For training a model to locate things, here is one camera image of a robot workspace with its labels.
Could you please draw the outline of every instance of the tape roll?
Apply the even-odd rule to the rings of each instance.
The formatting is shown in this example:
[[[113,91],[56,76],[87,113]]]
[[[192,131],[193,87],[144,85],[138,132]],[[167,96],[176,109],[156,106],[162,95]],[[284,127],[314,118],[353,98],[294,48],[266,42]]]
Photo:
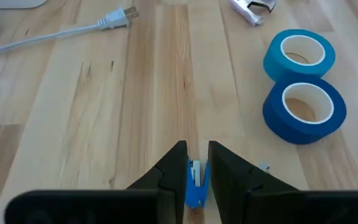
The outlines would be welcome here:
[[[297,75],[322,77],[335,62],[335,51],[324,37],[307,30],[277,34],[266,52],[264,69],[274,81]]]
[[[287,100],[306,103],[315,120],[299,118],[289,109]],[[313,76],[281,79],[276,82],[263,106],[267,126],[293,144],[309,144],[337,130],[346,117],[346,105],[338,91],[326,81]]]

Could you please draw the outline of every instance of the white cable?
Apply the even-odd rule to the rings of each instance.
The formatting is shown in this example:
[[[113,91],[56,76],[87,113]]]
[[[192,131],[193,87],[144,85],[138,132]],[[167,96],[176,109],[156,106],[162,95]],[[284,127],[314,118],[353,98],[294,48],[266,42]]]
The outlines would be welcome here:
[[[136,11],[135,7],[130,7],[128,9],[123,9],[120,7],[119,9],[117,9],[113,12],[107,13],[106,16],[104,18],[101,18],[100,20],[98,20],[98,23],[95,25],[80,27],[80,28],[76,28],[76,29],[72,29],[72,30],[65,30],[65,31],[54,33],[54,34],[48,34],[48,35],[43,35],[40,37],[24,39],[24,40],[15,42],[15,43],[7,44],[7,45],[0,47],[0,53],[3,51],[9,50],[11,48],[14,48],[14,47],[18,47],[18,46],[33,43],[33,42],[38,42],[41,40],[52,39],[52,38],[58,37],[60,35],[68,35],[68,34],[86,32],[86,31],[95,30],[95,29],[105,30],[105,29],[114,29],[114,28],[120,27],[120,26],[128,26],[129,21],[131,19],[137,17],[138,15],[139,15],[139,13]]]

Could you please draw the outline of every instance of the wooden table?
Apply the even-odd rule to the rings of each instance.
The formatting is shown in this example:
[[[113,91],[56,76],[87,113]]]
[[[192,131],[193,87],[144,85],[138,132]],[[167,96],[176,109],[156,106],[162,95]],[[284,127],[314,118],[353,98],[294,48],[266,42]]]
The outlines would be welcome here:
[[[358,1],[279,0],[251,27],[227,0],[48,0],[1,12],[0,45],[94,23],[135,5],[129,29],[93,32],[0,55],[0,223],[31,189],[124,189],[179,139],[191,159],[217,140],[299,189],[358,189]],[[337,53],[324,79],[347,104],[332,135],[289,144],[266,127],[273,86],[262,59],[278,32],[302,28]],[[185,222],[219,223],[212,191]]]

